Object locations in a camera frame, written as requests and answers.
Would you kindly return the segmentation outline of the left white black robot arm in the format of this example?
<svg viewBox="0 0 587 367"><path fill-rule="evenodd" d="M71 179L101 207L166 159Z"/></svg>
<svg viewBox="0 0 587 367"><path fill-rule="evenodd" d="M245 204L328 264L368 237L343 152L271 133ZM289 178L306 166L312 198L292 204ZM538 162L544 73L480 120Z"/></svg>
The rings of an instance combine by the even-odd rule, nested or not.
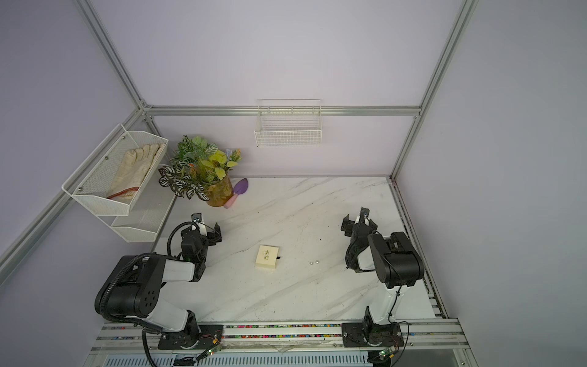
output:
<svg viewBox="0 0 587 367"><path fill-rule="evenodd" d="M156 334L179 333L198 338L194 312L164 299L170 283L200 281L206 270L209 247L223 241L219 224L209 226L200 213L174 228L165 254L125 255L96 295L94 308L103 319L134 324Z"/></svg>

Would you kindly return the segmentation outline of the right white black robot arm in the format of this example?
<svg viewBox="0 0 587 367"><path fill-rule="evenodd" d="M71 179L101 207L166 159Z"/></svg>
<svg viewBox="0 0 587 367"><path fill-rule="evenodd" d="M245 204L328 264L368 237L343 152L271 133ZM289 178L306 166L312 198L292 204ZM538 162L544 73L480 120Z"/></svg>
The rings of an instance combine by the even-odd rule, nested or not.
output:
<svg viewBox="0 0 587 367"><path fill-rule="evenodd" d="M382 235L362 208L353 220L346 216L341 231L350 238L345 266L357 274L374 272L384 293L365 307L362 321L342 325L346 346L403 346L397 312L405 295L424 277L420 255L404 232Z"/></svg>

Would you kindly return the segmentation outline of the cream drawer jewelry box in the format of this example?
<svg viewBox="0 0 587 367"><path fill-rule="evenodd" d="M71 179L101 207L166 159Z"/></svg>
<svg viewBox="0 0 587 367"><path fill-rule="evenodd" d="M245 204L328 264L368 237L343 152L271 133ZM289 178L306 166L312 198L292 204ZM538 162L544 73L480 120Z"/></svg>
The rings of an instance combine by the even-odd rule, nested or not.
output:
<svg viewBox="0 0 587 367"><path fill-rule="evenodd" d="M255 265L265 269L276 269L278 256L278 247L260 245L255 259Z"/></svg>

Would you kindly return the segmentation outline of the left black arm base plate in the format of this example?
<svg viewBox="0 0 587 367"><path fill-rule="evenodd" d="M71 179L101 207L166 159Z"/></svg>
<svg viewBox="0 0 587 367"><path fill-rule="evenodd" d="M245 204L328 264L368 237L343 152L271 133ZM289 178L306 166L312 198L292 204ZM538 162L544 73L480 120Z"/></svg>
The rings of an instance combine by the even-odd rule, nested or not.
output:
<svg viewBox="0 0 587 367"><path fill-rule="evenodd" d="M199 325L200 333L190 336L187 332L164 333L157 345L159 350L209 350L222 340L224 326Z"/></svg>

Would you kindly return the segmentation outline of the amber glass plant pot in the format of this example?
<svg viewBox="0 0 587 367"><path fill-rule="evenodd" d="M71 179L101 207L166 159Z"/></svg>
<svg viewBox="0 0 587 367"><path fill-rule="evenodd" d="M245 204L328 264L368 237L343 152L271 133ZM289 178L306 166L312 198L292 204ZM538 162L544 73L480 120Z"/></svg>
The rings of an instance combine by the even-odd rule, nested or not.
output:
<svg viewBox="0 0 587 367"><path fill-rule="evenodd" d="M230 178L229 176L225 176L221 181L210 185L206 190L207 204L212 207L224 206L233 195L234 192Z"/></svg>

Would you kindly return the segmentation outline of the upper white mesh shelf basket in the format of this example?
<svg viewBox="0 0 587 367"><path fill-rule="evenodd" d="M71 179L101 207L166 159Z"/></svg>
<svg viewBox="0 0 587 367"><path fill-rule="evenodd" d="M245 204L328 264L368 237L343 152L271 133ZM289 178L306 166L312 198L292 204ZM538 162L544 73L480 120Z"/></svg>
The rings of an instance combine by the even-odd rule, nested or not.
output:
<svg viewBox="0 0 587 367"><path fill-rule="evenodd" d="M135 186L132 198L115 197L114 189L123 191L117 178L128 152L139 148L158 150L145 172L145 177ZM145 190L168 150L168 140L145 131L133 131L123 125L116 126L79 168L62 184L62 191L97 217L126 217Z"/></svg>

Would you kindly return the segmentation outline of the artificial green leafy plant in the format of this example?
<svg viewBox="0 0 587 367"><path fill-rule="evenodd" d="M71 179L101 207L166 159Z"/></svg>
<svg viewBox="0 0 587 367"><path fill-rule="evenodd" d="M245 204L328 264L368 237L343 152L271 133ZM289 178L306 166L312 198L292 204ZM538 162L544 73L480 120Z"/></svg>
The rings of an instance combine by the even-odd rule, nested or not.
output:
<svg viewBox="0 0 587 367"><path fill-rule="evenodd" d="M202 136L183 136L169 165L158 169L159 184L171 189L176 197L194 197L207 202L206 190L221 181L238 166L242 153L223 151Z"/></svg>

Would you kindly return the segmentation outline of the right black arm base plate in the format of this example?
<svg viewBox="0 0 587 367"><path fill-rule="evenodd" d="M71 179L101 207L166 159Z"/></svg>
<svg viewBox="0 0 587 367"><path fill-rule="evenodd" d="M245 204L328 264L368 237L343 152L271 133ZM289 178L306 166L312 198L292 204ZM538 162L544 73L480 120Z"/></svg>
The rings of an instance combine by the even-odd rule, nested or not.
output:
<svg viewBox="0 0 587 367"><path fill-rule="evenodd" d="M404 338L399 323L373 324L343 323L342 342L344 347L403 347Z"/></svg>

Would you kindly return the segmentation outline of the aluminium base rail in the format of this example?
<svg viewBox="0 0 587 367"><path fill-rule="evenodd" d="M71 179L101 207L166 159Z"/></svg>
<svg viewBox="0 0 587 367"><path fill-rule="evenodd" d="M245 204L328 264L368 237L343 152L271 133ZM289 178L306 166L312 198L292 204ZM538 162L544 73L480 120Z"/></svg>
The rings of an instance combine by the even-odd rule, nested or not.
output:
<svg viewBox="0 0 587 367"><path fill-rule="evenodd" d="M228 352L327 351L343 347L342 321L227 322L221 339ZM403 321L401 336L408 350L468 350L456 319ZM131 324L102 326L90 354L134 353L143 350L141 331Z"/></svg>

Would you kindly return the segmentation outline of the cream work gloves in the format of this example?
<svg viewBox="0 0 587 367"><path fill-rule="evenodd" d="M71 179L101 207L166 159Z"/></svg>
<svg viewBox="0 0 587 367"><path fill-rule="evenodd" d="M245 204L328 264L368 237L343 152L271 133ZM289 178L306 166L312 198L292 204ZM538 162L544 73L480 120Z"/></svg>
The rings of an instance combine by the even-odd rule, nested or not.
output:
<svg viewBox="0 0 587 367"><path fill-rule="evenodd" d="M119 202L130 202L136 196L147 173L154 165L165 144L144 145L128 150L117 170L106 198Z"/></svg>

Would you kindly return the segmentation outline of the lower white mesh shelf basket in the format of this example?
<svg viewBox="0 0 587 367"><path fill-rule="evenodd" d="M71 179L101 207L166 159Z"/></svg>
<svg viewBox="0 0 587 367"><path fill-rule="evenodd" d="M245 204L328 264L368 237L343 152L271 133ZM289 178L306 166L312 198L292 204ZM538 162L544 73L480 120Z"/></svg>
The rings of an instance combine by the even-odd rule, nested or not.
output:
<svg viewBox="0 0 587 367"><path fill-rule="evenodd" d="M174 193L151 182L126 217L116 217L111 229L127 243L153 243L175 201Z"/></svg>

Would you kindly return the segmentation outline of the white mesh shelf basket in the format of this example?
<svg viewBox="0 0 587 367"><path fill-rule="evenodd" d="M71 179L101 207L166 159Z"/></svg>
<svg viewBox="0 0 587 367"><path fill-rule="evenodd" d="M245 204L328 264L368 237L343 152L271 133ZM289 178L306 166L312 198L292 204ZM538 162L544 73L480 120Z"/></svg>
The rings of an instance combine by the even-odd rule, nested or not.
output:
<svg viewBox="0 0 587 367"><path fill-rule="evenodd" d="M145 172L145 177L135 186L132 198L115 197L114 189L123 191L117 178L128 152L139 148L158 150ZM79 168L62 184L62 191L97 217L126 217L145 190L168 150L168 140L145 131L133 131L123 125L116 126Z"/></svg>
<svg viewBox="0 0 587 367"><path fill-rule="evenodd" d="M151 182L126 217L116 217L111 229L127 243L153 243L175 201L174 193Z"/></svg>

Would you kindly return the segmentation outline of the purple pink garden trowel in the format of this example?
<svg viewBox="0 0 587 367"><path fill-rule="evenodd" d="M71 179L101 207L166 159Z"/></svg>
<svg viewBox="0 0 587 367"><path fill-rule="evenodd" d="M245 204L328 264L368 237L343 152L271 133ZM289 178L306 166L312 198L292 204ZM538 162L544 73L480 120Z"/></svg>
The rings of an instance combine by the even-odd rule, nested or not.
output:
<svg viewBox="0 0 587 367"><path fill-rule="evenodd" d="M224 204L225 209L229 209L236 201L238 196L243 195L249 189L249 180L247 178L241 179L233 188L233 195Z"/></svg>

